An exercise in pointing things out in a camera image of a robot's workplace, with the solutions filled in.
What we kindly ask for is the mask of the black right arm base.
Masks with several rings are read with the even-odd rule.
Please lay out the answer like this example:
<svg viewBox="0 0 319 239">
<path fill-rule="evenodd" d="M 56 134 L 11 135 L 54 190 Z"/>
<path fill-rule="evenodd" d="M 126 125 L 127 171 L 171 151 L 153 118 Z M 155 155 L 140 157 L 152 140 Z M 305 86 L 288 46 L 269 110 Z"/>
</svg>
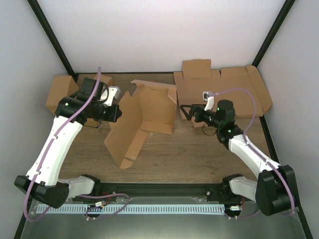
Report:
<svg viewBox="0 0 319 239">
<path fill-rule="evenodd" d="M 205 192 L 208 201 L 218 201 L 222 204 L 239 203 L 243 199 L 242 196 L 232 193 L 223 183 L 207 184 Z"/>
</svg>

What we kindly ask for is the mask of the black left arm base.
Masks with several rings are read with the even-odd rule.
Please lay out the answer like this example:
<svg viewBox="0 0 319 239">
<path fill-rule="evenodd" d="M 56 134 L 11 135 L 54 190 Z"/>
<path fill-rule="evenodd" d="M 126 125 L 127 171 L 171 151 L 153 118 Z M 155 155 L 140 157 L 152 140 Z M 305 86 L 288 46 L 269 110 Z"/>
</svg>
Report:
<svg viewBox="0 0 319 239">
<path fill-rule="evenodd" d="M 111 195 L 113 193 L 117 193 L 117 185 L 113 183 L 99 183 L 95 184 L 92 192 L 88 194 L 88 196 L 106 196 Z M 103 199 L 91 199 L 91 198 L 83 198 L 83 197 L 75 197 L 72 199 L 73 202 L 98 202 L 101 200 L 111 200 L 114 201 L 114 198 L 103 198 Z"/>
</svg>

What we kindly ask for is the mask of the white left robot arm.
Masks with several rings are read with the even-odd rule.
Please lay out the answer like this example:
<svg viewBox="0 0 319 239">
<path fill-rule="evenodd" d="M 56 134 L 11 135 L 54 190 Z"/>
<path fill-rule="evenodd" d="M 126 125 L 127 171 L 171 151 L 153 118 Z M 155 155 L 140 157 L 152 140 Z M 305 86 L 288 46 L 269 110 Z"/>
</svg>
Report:
<svg viewBox="0 0 319 239">
<path fill-rule="evenodd" d="M 26 197 L 52 208 L 61 207 L 66 200 L 85 195 L 97 201 L 102 189 L 93 176 L 59 179 L 59 172 L 72 142 L 88 119 L 116 122 L 122 115 L 113 100 L 120 95 L 115 86 L 85 78 L 80 90 L 59 101 L 51 132 L 37 160 L 24 176 L 17 176 L 15 186 Z"/>
</svg>

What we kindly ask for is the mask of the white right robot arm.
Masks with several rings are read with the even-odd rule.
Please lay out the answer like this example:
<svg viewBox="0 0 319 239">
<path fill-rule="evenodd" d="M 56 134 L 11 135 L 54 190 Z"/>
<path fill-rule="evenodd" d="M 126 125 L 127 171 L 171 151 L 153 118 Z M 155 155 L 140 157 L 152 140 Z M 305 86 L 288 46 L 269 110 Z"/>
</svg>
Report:
<svg viewBox="0 0 319 239">
<path fill-rule="evenodd" d="M 224 199 L 232 201 L 238 195 L 243 196 L 255 202 L 266 216 L 294 213 L 299 195 L 292 167 L 273 161 L 251 142 L 235 123 L 235 109 L 230 100 L 220 100 L 216 111 L 205 105 L 181 105 L 180 109 L 187 120 L 214 127 L 218 141 L 238 156 L 257 178 L 253 181 L 232 176 L 221 188 Z"/>
</svg>

